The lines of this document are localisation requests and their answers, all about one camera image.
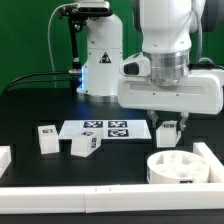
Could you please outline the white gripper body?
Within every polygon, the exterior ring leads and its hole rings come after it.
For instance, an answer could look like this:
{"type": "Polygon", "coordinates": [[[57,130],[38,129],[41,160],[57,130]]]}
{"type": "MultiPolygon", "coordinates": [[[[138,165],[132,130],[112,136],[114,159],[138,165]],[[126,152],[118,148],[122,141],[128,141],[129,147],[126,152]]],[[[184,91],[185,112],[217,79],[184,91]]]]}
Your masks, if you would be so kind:
{"type": "Polygon", "coordinates": [[[156,86],[148,77],[125,76],[118,82],[124,108],[218,114],[224,104],[224,70],[193,70],[176,86],[156,86]]]}

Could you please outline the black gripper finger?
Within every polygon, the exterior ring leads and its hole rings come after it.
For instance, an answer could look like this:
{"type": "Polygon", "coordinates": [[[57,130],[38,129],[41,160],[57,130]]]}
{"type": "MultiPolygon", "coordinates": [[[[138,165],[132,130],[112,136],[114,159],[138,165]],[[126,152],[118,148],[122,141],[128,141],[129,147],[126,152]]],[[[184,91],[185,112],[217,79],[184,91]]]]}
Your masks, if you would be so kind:
{"type": "Polygon", "coordinates": [[[181,120],[179,122],[180,131],[184,131],[186,128],[186,121],[188,120],[189,113],[181,112],[181,120]]]}
{"type": "Polygon", "coordinates": [[[155,111],[148,110],[147,115],[148,115],[149,119],[151,120],[152,127],[156,128],[157,127],[157,122],[158,122],[158,119],[159,119],[157,113],[155,111]]]}

